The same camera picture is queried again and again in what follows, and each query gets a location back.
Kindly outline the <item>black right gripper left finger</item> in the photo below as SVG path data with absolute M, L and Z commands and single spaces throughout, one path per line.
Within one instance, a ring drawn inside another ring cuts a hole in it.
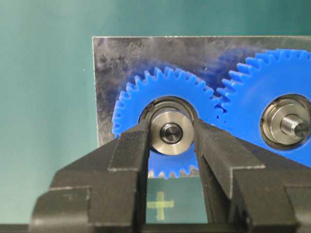
M 32 233 L 136 233 L 145 223 L 145 120 L 56 172 L 35 204 Z

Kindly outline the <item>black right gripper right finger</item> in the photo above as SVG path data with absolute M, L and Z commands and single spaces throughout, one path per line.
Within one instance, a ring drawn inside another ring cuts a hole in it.
M 248 233 L 311 230 L 311 170 L 194 120 L 194 147 L 208 221 Z

